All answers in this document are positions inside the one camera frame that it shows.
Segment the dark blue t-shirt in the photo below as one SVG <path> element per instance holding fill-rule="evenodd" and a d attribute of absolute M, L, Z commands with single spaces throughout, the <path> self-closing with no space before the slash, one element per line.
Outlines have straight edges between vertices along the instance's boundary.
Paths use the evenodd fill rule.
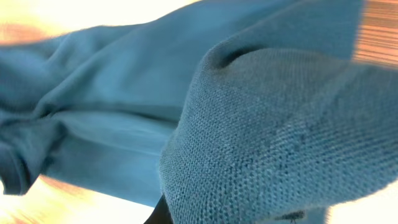
<path fill-rule="evenodd" d="M 351 60 L 363 1 L 200 1 L 1 47 L 1 182 L 173 223 L 322 223 L 397 179 L 397 71 Z"/>

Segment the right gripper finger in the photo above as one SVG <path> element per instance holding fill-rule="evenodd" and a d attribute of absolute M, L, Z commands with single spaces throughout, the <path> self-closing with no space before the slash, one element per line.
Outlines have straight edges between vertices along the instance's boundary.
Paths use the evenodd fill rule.
<path fill-rule="evenodd" d="M 164 195 L 144 224 L 174 224 Z"/>

